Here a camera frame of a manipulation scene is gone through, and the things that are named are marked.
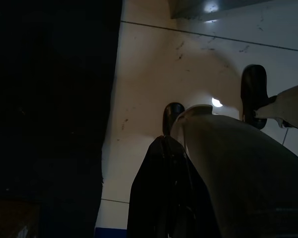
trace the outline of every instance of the leg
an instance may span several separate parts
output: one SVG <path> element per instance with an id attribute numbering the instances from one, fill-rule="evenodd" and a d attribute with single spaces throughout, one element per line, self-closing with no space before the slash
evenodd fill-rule
<path id="1" fill-rule="evenodd" d="M 268 98 L 266 84 L 263 66 L 250 65 L 244 70 L 241 83 L 243 121 L 262 129 L 267 118 L 271 118 L 280 127 L 298 128 L 298 86 Z"/>
<path id="2" fill-rule="evenodd" d="M 133 182 L 127 238 L 220 238 L 208 190 L 170 136 L 149 147 Z"/>
<path id="3" fill-rule="evenodd" d="M 205 182 L 222 236 L 298 235 L 298 157 L 258 129 L 211 112 L 186 110 L 171 136 Z"/>

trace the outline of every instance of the foot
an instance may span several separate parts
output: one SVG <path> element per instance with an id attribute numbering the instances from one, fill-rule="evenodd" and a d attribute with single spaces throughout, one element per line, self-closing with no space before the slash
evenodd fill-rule
<path id="1" fill-rule="evenodd" d="M 184 110 L 184 106 L 180 103 L 170 103 L 165 107 L 162 124 L 163 135 L 170 135 L 173 123 Z"/>
<path id="2" fill-rule="evenodd" d="M 257 129 L 266 125 L 267 119 L 255 118 L 255 110 L 268 102 L 267 75 L 261 65 L 249 65 L 244 69 L 240 97 L 243 102 L 243 121 Z"/>

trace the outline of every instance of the black shoe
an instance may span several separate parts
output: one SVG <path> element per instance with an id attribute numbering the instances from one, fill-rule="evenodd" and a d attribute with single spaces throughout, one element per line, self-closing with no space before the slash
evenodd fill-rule
<path id="1" fill-rule="evenodd" d="M 163 135 L 170 135 L 173 123 L 184 110 L 184 106 L 180 103 L 170 103 L 165 107 L 162 124 Z"/>
<path id="2" fill-rule="evenodd" d="M 249 65 L 244 69 L 240 97 L 243 102 L 243 121 L 257 129 L 265 127 L 267 119 L 255 118 L 255 110 L 268 104 L 267 75 L 261 65 Z"/>

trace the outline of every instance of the scuff mark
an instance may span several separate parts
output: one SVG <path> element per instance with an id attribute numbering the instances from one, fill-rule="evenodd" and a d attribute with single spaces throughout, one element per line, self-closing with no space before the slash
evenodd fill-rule
<path id="1" fill-rule="evenodd" d="M 128 121 L 129 119 L 125 119 L 124 122 L 121 125 L 121 130 L 125 129 L 125 123 Z"/>
<path id="2" fill-rule="evenodd" d="M 219 73 L 223 73 L 227 68 L 229 68 L 228 64 L 224 64 L 224 68 L 219 71 Z"/>
<path id="3" fill-rule="evenodd" d="M 182 46 L 184 46 L 184 41 L 182 41 L 181 45 L 177 48 L 175 48 L 176 50 L 180 49 Z"/>
<path id="4" fill-rule="evenodd" d="M 215 51 L 215 48 L 209 48 L 209 47 L 202 47 L 201 48 L 202 51 L 208 50 L 208 51 Z"/>
<path id="5" fill-rule="evenodd" d="M 264 14 L 263 14 L 263 10 L 260 11 L 260 22 L 264 21 Z"/>
<path id="6" fill-rule="evenodd" d="M 183 57 L 183 54 L 181 54 L 177 60 L 181 60 L 182 57 Z"/>
<path id="7" fill-rule="evenodd" d="M 212 39 L 210 39 L 208 41 L 208 43 L 211 43 L 213 40 L 215 40 L 217 38 L 217 34 L 214 31 L 212 33 L 214 34 L 214 37 Z"/>
<path id="8" fill-rule="evenodd" d="M 239 52 L 240 53 L 242 53 L 242 52 L 247 53 L 248 48 L 249 48 L 249 46 L 246 46 L 243 50 L 240 50 Z"/>
<path id="9" fill-rule="evenodd" d="M 257 25 L 257 29 L 264 31 L 263 28 L 261 28 L 259 25 Z"/>

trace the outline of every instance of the blue stripe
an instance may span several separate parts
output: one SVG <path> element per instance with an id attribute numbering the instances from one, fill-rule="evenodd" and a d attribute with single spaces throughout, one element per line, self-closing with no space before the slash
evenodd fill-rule
<path id="1" fill-rule="evenodd" d="M 121 229 L 96 228 L 95 238 L 126 238 L 127 231 Z"/>

